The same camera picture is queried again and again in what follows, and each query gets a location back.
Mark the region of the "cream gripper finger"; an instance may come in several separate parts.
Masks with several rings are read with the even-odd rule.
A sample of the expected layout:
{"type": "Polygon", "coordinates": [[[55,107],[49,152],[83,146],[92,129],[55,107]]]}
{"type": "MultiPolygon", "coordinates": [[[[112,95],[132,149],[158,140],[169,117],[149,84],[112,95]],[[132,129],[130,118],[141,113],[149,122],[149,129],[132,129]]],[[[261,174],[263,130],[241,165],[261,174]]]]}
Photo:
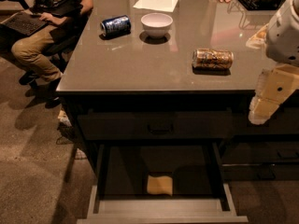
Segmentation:
{"type": "Polygon", "coordinates": [[[249,121],[254,125],[263,125],[268,121],[268,117],[263,117],[255,114],[254,112],[249,112],[249,121]]]}
{"type": "Polygon", "coordinates": [[[279,108],[278,104],[254,96],[249,105],[249,112],[258,117],[271,117],[279,108]]]}

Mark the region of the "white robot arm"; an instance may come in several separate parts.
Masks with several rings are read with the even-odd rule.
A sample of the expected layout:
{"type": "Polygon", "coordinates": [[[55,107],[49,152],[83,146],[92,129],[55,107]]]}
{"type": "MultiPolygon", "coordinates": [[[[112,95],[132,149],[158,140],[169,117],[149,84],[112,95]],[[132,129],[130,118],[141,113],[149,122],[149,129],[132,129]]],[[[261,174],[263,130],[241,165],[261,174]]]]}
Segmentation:
{"type": "Polygon", "coordinates": [[[277,64],[258,77],[249,121],[266,123],[299,88],[299,0],[286,0],[265,27],[265,54],[277,64]]]}

